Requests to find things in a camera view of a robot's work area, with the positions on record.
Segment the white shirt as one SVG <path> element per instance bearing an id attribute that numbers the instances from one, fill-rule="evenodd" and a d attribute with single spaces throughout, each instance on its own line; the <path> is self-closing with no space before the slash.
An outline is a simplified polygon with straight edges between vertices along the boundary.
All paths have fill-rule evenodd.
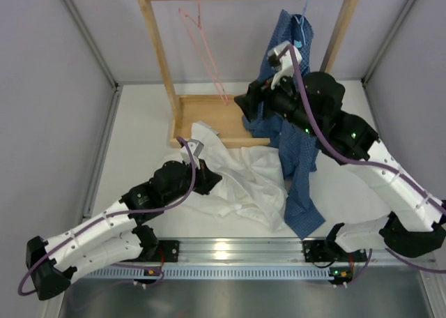
<path id="1" fill-rule="evenodd" d="M 192 124 L 191 140 L 199 143 L 196 157 L 222 180 L 208 195 L 191 193 L 186 206 L 218 217 L 236 214 L 274 232 L 284 227 L 287 192 L 277 149 L 253 146 L 229 151 L 202 122 Z"/>

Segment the pink wire hanger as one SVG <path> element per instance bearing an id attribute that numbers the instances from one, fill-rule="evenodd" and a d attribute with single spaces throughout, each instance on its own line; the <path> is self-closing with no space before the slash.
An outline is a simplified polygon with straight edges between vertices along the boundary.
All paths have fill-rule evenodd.
<path id="1" fill-rule="evenodd" d="M 197 16 L 192 17 L 183 8 L 178 9 L 178 14 L 183 22 L 185 30 L 197 51 L 208 76 L 214 84 L 217 94 L 225 106 L 229 105 L 229 96 L 221 81 L 217 64 L 210 50 L 201 22 L 201 0 L 197 0 Z"/>

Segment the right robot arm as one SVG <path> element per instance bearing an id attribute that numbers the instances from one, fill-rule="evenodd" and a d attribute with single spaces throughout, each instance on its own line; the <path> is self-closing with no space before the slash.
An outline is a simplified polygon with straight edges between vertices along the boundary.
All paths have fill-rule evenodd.
<path id="1" fill-rule="evenodd" d="M 441 248 L 444 202 L 415 182 L 363 118 L 342 110 L 344 94 L 344 86 L 324 72 L 309 73 L 298 82 L 276 74 L 252 82 L 234 101 L 248 121 L 277 115 L 317 137 L 325 155 L 362 179 L 390 208 L 375 220 L 336 224 L 324 243 L 330 259 L 363 248 L 408 258 Z"/>

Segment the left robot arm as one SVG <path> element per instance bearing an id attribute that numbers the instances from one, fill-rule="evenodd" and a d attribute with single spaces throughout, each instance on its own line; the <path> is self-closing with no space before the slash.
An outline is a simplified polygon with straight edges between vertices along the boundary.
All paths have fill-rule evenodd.
<path id="1" fill-rule="evenodd" d="M 178 206 L 193 192 L 208 195 L 221 180 L 204 160 L 197 167 L 171 160 L 96 217 L 58 236 L 30 239 L 25 264 L 33 292 L 46 301 L 102 267 L 154 259 L 159 241 L 148 221 L 168 206 Z"/>

